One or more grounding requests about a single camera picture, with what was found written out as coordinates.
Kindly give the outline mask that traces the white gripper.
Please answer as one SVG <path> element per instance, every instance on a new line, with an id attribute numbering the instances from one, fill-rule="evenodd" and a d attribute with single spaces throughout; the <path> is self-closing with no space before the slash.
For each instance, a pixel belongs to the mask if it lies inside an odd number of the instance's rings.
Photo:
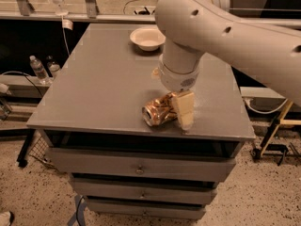
<path id="1" fill-rule="evenodd" d="M 177 114 L 178 122 L 184 131 L 189 130 L 194 122 L 194 101 L 195 94 L 189 89 L 192 88 L 199 74 L 199 60 L 194 64 L 194 68 L 188 73 L 180 73 L 170 69 L 164 62 L 164 56 L 159 56 L 159 66 L 154 68 L 150 77 L 159 79 L 161 83 L 170 91 L 181 91 L 174 94 L 171 99 L 172 106 Z"/>

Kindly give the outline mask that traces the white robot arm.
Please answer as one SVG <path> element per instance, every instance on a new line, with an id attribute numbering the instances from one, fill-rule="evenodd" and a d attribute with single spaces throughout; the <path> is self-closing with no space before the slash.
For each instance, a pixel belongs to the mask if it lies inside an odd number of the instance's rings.
<path id="1" fill-rule="evenodd" d="M 159 76 L 170 91 L 192 88 L 200 58 L 225 61 L 301 105 L 301 32 L 249 23 L 228 13 L 230 0 L 158 0 L 155 22 L 166 37 Z"/>

